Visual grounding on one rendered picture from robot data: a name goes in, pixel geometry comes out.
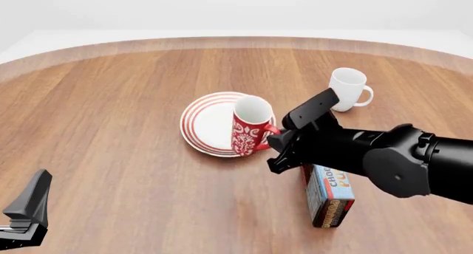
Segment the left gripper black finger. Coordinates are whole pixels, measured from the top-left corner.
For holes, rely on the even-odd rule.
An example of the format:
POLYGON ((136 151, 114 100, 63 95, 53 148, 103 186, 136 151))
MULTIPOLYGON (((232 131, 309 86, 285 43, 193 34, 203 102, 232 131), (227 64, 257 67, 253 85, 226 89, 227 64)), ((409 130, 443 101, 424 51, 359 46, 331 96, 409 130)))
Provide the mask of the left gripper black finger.
POLYGON ((37 171, 20 195, 2 213, 11 220, 30 220, 48 227, 47 202, 52 175, 46 169, 37 171))

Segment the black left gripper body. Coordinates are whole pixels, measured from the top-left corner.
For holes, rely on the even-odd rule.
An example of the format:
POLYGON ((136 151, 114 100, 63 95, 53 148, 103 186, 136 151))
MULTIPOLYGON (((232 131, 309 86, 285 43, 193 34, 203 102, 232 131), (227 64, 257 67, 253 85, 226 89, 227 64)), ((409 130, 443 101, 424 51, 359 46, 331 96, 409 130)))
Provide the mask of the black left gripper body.
POLYGON ((29 219, 11 219, 9 225, 0 225, 0 250, 39 247, 48 229, 29 219))

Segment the white plate with red rings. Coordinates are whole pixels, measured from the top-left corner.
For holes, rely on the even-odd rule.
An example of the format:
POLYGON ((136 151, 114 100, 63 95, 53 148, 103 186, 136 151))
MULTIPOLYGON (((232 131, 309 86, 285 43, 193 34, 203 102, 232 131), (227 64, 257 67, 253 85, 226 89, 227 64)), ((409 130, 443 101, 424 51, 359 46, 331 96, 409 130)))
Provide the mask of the white plate with red rings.
MULTIPOLYGON (((231 129, 235 102, 247 94, 216 92, 196 99, 188 105, 180 118, 184 140, 194 149, 216 157, 241 157, 231 148, 231 129)), ((271 124, 276 127, 273 114, 271 124)))

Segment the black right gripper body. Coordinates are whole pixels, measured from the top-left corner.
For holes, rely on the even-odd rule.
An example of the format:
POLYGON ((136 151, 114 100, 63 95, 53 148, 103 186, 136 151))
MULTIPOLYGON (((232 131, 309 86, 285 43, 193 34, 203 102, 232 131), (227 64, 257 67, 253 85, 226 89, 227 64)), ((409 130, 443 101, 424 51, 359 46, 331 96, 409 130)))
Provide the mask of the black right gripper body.
POLYGON ((291 167, 323 165, 350 174, 357 173, 357 131, 341 126, 312 124, 293 129, 291 167))

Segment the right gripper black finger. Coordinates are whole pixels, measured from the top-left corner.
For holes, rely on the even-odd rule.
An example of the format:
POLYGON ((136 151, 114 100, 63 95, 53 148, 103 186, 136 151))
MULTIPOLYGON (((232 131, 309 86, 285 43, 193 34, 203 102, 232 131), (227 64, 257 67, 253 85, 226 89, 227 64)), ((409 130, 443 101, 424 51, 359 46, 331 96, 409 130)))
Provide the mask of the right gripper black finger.
POLYGON ((302 163, 293 151, 280 153, 277 158, 269 158, 267 164, 272 173, 283 173, 284 171, 302 166, 302 163))
POLYGON ((297 132, 297 130, 282 129, 279 134, 271 134, 267 136, 267 143, 269 147, 275 151, 282 152, 293 137, 297 135, 297 132))

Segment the white mug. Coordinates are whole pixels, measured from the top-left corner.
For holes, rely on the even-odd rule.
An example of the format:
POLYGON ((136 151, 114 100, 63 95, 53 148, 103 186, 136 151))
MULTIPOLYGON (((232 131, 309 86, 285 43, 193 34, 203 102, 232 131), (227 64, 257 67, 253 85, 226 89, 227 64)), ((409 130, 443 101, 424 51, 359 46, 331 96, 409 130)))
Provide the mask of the white mug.
POLYGON ((374 91, 371 87, 366 85, 367 76, 357 69, 341 67, 334 69, 329 87, 338 96, 339 102, 332 107, 332 110, 344 112, 350 110, 352 107, 364 107, 372 102, 374 91), (363 103, 358 103, 358 100, 363 91, 370 93, 370 97, 363 103))

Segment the red patterned mug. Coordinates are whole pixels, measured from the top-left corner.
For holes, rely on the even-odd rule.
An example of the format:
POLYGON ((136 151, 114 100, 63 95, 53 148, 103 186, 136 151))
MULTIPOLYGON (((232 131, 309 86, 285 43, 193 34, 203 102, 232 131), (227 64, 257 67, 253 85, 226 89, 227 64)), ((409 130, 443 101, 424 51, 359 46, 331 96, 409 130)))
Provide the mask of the red patterned mug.
POLYGON ((256 151, 269 149, 264 143, 265 134, 280 134, 280 130, 271 124, 273 109, 258 96, 246 95, 234 104, 233 125, 231 129, 231 148, 242 156, 250 156, 256 151))

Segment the printed food box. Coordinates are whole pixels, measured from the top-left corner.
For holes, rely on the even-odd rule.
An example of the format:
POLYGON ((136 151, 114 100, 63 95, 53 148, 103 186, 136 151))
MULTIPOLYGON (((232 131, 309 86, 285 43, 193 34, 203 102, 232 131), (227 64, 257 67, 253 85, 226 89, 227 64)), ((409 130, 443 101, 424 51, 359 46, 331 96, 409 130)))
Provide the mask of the printed food box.
POLYGON ((303 165, 301 172, 312 226, 339 227, 355 202, 347 174, 320 165, 303 165))

